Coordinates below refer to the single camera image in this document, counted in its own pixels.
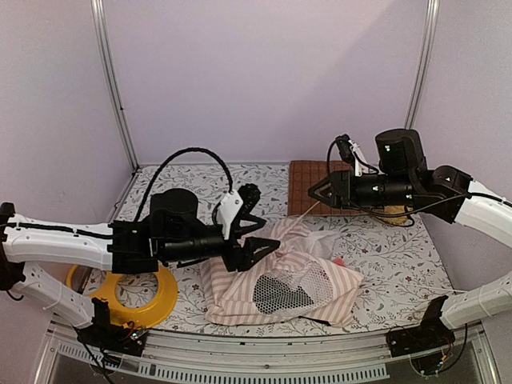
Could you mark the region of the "white tent pole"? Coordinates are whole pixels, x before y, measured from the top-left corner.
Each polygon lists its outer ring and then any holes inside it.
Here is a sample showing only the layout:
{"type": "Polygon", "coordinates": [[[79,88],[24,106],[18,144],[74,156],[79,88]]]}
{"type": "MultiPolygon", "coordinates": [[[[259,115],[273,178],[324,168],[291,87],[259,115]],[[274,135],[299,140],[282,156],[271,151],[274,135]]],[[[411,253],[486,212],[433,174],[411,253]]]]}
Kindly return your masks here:
{"type": "Polygon", "coordinates": [[[313,211],[314,208],[316,208],[320,202],[315,202],[313,205],[311,205],[307,210],[305,210],[302,214],[296,217],[296,219],[293,221],[292,227],[296,228],[298,226],[301,226],[304,223],[304,219],[313,211]]]}

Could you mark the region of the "pink striped pet tent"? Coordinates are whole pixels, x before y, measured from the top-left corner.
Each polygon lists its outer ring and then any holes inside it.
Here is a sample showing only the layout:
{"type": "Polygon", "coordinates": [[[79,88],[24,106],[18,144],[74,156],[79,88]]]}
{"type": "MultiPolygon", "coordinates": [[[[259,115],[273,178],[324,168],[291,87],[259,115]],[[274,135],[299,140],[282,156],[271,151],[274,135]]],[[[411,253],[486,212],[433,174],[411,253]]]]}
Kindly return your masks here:
{"type": "Polygon", "coordinates": [[[337,232],[305,223],[293,228],[295,219],[260,231],[281,246],[246,272],[229,272],[220,258],[201,264],[208,322],[263,325],[303,317],[332,326],[350,323],[363,275],[333,263],[337,232]]]}

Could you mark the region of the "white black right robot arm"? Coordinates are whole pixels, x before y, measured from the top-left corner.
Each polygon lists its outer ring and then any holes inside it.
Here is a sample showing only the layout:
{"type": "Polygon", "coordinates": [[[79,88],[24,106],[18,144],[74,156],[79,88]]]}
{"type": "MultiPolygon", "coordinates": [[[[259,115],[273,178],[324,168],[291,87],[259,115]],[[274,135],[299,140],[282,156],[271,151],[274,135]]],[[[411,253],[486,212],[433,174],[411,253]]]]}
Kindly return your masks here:
{"type": "Polygon", "coordinates": [[[511,252],[510,199],[454,166],[429,168],[416,130],[386,130],[375,145],[378,163],[372,166],[348,135],[334,138],[326,176],[308,195],[330,208],[374,218],[425,214],[452,224],[442,249],[468,253],[472,266],[502,261],[511,252]]]}

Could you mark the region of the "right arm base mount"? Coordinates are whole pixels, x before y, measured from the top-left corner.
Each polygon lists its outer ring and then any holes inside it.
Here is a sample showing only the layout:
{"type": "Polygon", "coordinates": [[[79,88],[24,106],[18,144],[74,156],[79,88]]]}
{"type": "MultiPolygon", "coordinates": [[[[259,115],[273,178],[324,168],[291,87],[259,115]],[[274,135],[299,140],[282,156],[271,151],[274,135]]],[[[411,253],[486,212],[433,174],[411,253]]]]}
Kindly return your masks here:
{"type": "Polygon", "coordinates": [[[448,346],[455,341],[454,332],[441,321],[442,305],[447,299],[448,296],[443,295],[432,300],[418,325],[399,326],[388,331],[386,344],[392,357],[448,346]]]}

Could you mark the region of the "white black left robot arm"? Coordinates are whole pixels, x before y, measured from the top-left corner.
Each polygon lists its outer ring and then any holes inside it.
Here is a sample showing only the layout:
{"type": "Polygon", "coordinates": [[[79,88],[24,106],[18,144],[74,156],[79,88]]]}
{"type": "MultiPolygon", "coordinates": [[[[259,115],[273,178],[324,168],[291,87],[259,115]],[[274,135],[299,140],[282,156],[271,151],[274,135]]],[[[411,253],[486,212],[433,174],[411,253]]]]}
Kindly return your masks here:
{"type": "Polygon", "coordinates": [[[169,263],[188,266],[220,258],[229,272],[244,272],[279,248],[279,241],[257,238],[264,220],[252,215],[260,193],[255,185],[228,192],[215,211],[215,222],[198,218],[198,198],[174,188],[150,199],[141,221],[92,226],[40,222],[1,206],[1,288],[38,299],[45,309],[87,330],[102,347],[119,339],[118,330],[151,328],[168,318],[178,300],[178,284],[169,263]],[[41,268],[42,262],[87,266],[106,272],[92,297],[73,291],[41,268]],[[117,298],[118,281],[127,275],[156,277],[154,298],[138,309],[117,298]]]}

